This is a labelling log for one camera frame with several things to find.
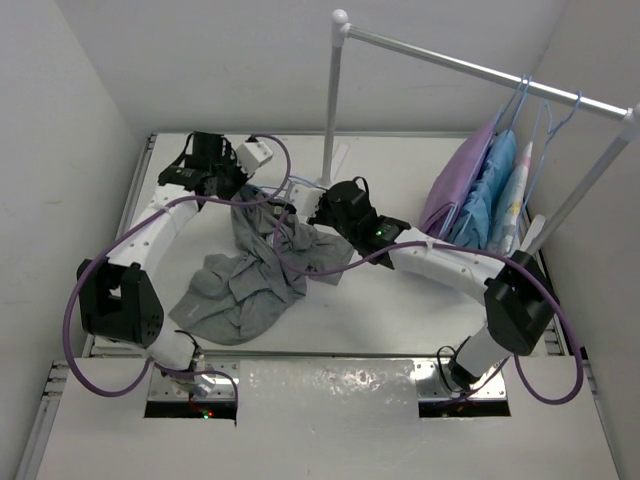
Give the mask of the light blue wire hanger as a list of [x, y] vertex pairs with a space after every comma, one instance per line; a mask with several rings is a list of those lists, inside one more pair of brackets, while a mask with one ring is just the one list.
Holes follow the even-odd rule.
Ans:
[[276, 193], [277, 186], [268, 186], [256, 182], [249, 185], [265, 195], [273, 195], [276, 200], [285, 201], [297, 209], [303, 209], [305, 205], [316, 206], [326, 189], [303, 177], [291, 175], [285, 186]]

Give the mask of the grey adidas t shirt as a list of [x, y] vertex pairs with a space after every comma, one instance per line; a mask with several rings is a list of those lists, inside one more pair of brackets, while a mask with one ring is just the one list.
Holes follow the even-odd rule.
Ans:
[[[265, 333], [306, 295], [309, 278], [282, 265], [273, 251], [273, 230], [287, 207], [276, 200], [231, 208], [239, 254], [204, 258], [169, 313], [180, 329], [220, 345], [243, 344]], [[308, 272], [344, 267], [354, 255], [342, 237], [304, 224], [293, 213], [287, 215], [279, 238], [287, 263]]]

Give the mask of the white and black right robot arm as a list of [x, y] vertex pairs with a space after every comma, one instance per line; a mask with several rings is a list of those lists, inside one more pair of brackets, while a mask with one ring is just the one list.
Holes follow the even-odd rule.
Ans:
[[483, 306], [483, 327], [447, 365], [450, 381], [465, 392], [492, 365], [530, 355], [554, 316], [555, 298], [535, 259], [525, 252], [494, 258], [437, 240], [379, 214], [367, 188], [354, 180], [314, 189], [299, 206], [310, 224], [334, 229], [368, 262], [434, 280]]

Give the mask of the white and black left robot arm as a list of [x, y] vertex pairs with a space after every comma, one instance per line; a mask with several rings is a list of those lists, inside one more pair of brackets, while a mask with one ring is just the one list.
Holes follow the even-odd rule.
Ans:
[[79, 292], [85, 332], [134, 345], [178, 371], [190, 367], [196, 345], [165, 315], [153, 274], [206, 198], [230, 200], [273, 156], [261, 142], [233, 146], [222, 135], [204, 132], [188, 139], [185, 151], [159, 174], [134, 234], [97, 264]]

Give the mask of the blue hanging garment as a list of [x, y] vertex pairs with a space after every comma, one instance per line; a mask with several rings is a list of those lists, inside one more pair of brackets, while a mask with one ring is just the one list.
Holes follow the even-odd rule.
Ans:
[[487, 246], [493, 210], [511, 175], [516, 152], [513, 130], [505, 130], [495, 138], [454, 223], [450, 243], [472, 249]]

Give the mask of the white patterned hanging garment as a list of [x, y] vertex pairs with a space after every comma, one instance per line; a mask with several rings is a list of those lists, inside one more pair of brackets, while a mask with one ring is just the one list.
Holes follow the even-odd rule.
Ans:
[[529, 141], [520, 154], [498, 200], [493, 214], [491, 239], [488, 243], [490, 252], [509, 256], [512, 251], [519, 215], [524, 203], [532, 150], [533, 142]]

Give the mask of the white metal clothes rack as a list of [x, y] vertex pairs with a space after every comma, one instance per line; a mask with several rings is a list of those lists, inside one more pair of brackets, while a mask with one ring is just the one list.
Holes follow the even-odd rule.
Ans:
[[622, 122], [623, 128], [620, 133], [615, 137], [612, 143], [596, 161], [594, 166], [588, 171], [585, 177], [561, 204], [557, 211], [547, 220], [539, 234], [532, 239], [530, 245], [526, 249], [526, 252], [529, 255], [535, 255], [538, 253], [538, 251], [558, 230], [561, 224], [566, 220], [569, 214], [580, 203], [586, 193], [603, 175], [613, 161], [633, 140], [639, 136], [638, 107], [624, 110], [620, 107], [584, 97], [578, 93], [570, 93], [526, 78], [519, 79], [516, 76], [505, 72], [370, 32], [352, 25], [349, 22], [349, 17], [346, 11], [336, 9], [331, 14], [331, 57], [320, 179], [320, 183], [323, 186], [328, 186], [331, 180], [342, 49], [345, 40], [348, 38], [365, 42], [378, 48], [416, 58], [511, 89], [517, 89], [519, 86], [523, 85], [526, 87], [527, 93], [538, 98], [567, 106], [573, 106], [577, 109], [583, 109], [590, 113]]

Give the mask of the white front cover panel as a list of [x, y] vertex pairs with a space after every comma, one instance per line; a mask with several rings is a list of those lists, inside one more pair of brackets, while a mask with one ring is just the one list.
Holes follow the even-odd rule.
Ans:
[[613, 479], [588, 388], [509, 414], [423, 418], [409, 361], [243, 361], [235, 420], [148, 418], [147, 390], [64, 388], [42, 479]]

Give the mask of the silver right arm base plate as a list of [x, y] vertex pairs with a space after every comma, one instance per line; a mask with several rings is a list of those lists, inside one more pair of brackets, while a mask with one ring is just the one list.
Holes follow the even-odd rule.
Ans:
[[447, 383], [441, 379], [440, 367], [435, 357], [415, 360], [411, 378], [414, 380], [418, 399], [423, 402], [450, 401], [459, 397], [470, 401], [507, 400], [507, 389], [498, 364], [490, 367], [479, 381], [471, 385], [470, 393], [464, 393], [460, 387], [454, 386], [451, 379]]

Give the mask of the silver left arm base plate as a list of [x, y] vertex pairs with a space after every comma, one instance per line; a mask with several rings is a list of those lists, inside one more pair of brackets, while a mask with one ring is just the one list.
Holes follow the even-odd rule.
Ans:
[[205, 359], [195, 369], [209, 371], [209, 374], [176, 376], [155, 369], [149, 382], [147, 399], [155, 402], [186, 401], [190, 397], [199, 402], [237, 399], [234, 388], [240, 383], [238, 362], [221, 360], [212, 363]]

